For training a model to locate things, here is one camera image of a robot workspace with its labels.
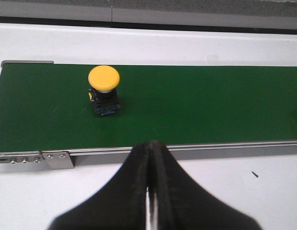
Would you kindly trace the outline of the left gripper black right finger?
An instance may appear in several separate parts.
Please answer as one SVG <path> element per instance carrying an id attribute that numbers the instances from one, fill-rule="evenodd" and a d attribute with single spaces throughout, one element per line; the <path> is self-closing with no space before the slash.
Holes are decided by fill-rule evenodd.
<path id="1" fill-rule="evenodd" d="M 166 145 L 149 145 L 151 218 L 157 230 L 259 230 L 258 222 L 197 184 Z"/>

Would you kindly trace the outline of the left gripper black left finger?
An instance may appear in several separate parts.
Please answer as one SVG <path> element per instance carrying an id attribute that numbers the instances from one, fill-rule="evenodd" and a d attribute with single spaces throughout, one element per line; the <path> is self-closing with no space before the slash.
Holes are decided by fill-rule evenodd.
<path id="1" fill-rule="evenodd" d="M 145 229 L 148 158 L 148 144 L 135 144 L 106 185 L 77 207 L 55 218 L 49 229 Z"/>

